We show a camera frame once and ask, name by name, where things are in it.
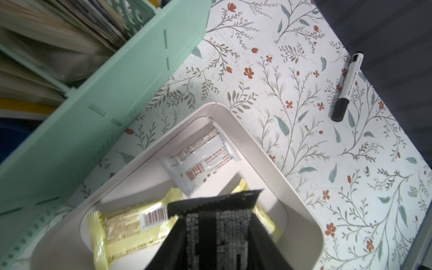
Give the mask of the white cookie storage box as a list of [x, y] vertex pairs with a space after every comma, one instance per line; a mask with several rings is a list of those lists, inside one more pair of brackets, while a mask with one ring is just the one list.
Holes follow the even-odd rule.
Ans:
[[230, 110], [207, 103], [133, 159], [36, 246], [33, 270], [92, 270], [87, 218], [162, 199], [179, 188], [184, 199], [231, 193], [245, 181], [282, 235], [276, 246], [295, 270], [313, 269], [324, 249], [316, 219], [292, 185]]

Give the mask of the black cookie packet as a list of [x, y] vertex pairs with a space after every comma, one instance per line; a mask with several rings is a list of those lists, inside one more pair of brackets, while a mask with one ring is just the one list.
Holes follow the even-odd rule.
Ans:
[[249, 226], [260, 190], [181, 200], [168, 205], [177, 217], [168, 255], [168, 270], [246, 270]]

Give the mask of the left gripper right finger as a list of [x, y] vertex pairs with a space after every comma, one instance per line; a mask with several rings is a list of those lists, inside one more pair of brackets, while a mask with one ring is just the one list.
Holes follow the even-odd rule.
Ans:
[[248, 245], [247, 268], [249, 270], [293, 269], [260, 223], [250, 223]]

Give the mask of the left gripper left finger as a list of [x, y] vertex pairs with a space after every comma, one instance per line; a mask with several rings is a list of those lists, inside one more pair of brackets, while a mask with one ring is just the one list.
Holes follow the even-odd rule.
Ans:
[[186, 269], [186, 223], [179, 218], [145, 270]]

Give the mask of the white packet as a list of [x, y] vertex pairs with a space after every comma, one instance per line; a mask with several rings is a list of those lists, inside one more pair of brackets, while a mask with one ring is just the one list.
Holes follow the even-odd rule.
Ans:
[[178, 153], [159, 158], [176, 186], [188, 197], [223, 166], [240, 160], [237, 151], [216, 126]]

